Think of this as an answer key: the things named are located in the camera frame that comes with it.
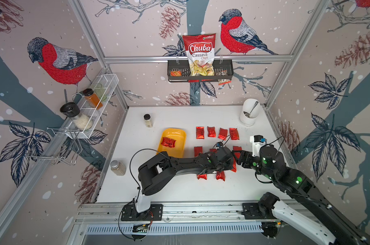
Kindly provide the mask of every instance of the black cable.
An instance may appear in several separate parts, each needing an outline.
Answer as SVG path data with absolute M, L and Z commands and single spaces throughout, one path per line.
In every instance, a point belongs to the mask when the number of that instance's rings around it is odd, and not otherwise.
M 138 150 L 133 156 L 132 156 L 132 158 L 130 159 L 130 162 L 129 162 L 129 171 L 130 171 L 130 174 L 132 175 L 132 178 L 135 180 L 135 182 L 137 183 L 137 185 L 139 186 L 139 188 L 138 188 L 138 190 L 139 190 L 139 192 L 138 192 L 138 194 L 137 194 L 137 197 L 136 197 L 136 201 L 135 201 L 135 203 L 137 203 L 137 200 L 138 200 L 138 198 L 139 198 L 139 194 L 140 194 L 140 189 L 141 189 L 141 187 L 140 187 L 140 184 L 139 184 L 139 182 L 135 179 L 135 177 L 133 176 L 133 174 L 132 174 L 132 169 L 130 168 L 130 164 L 132 163 L 132 159 L 133 159 L 133 157 L 137 154 L 137 153 L 139 153 L 140 151 L 142 151 L 142 150 L 153 150 L 153 151 L 156 151 L 156 152 L 158 152 L 159 154 L 161 154 L 161 155 L 163 155 L 162 153 L 160 153 L 159 151 L 157 151 L 157 150 L 154 150 L 154 149 L 149 149 L 149 148 L 145 148 L 145 149 L 141 149 L 141 150 Z
M 272 184 L 273 182 L 272 181 L 261 181 L 261 180 L 259 180 L 258 178 L 257 178 L 257 172 L 254 172 L 254 176 L 256 177 L 256 179 L 259 181 L 259 182 L 261 182 L 261 183 L 263 183 L 263 184 Z

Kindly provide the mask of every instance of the yellow plastic tray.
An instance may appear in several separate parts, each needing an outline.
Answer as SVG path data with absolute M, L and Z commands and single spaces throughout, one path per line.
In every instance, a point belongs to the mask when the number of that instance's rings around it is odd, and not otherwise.
M 163 137 L 170 138 L 176 141 L 175 147 L 170 148 L 161 145 Z M 186 141 L 186 133 L 181 129 L 166 129 L 162 133 L 162 137 L 159 141 L 158 151 L 167 151 L 167 154 L 172 157 L 182 158 L 184 156 L 184 148 Z

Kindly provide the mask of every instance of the red bullfinch illustration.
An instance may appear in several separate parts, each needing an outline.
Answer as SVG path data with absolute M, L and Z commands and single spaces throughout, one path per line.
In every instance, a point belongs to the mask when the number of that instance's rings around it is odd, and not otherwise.
M 82 55 L 73 49 L 65 49 L 51 44 L 46 39 L 36 37 L 27 46 L 31 61 L 39 65 L 57 82 L 77 85 L 88 66 L 98 59 Z
M 219 21 L 222 22 L 220 39 L 223 45 L 231 53 L 243 53 L 250 50 L 264 50 L 272 55 L 272 52 L 256 35 L 256 31 L 248 26 L 238 9 L 229 9 L 223 12 Z

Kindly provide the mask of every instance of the glass spice jar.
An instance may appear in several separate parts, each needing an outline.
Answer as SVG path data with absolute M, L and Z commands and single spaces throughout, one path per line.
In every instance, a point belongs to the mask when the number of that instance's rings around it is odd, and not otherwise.
M 61 106 L 60 112 L 69 117 L 80 130 L 87 130 L 93 125 L 93 121 L 87 115 L 80 112 L 79 106 L 75 102 L 64 104 Z
M 98 95 L 96 95 L 96 93 L 94 93 L 92 89 L 83 90 L 83 95 L 85 96 L 89 104 L 94 108 L 96 107 L 97 110 L 99 110 L 103 106 Z
M 153 121 L 151 120 L 151 116 L 149 114 L 144 115 L 144 122 L 147 128 L 153 127 Z
M 113 160 L 110 163 L 111 170 L 117 174 L 118 176 L 122 176 L 125 174 L 127 167 L 125 165 L 117 160 Z

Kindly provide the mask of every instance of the white utensil holder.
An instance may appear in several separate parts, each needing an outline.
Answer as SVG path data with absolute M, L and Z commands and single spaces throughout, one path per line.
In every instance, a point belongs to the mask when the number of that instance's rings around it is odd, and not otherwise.
M 260 110 L 262 110 L 260 102 L 256 105 L 256 107 L 253 109 L 252 113 L 250 114 L 250 117 L 248 118 L 245 116 L 243 112 L 251 112 L 254 104 L 257 102 L 256 99 L 247 99 L 242 106 L 242 110 L 240 112 L 240 123 L 244 126 L 252 126 L 256 122 L 257 116 L 260 114 Z

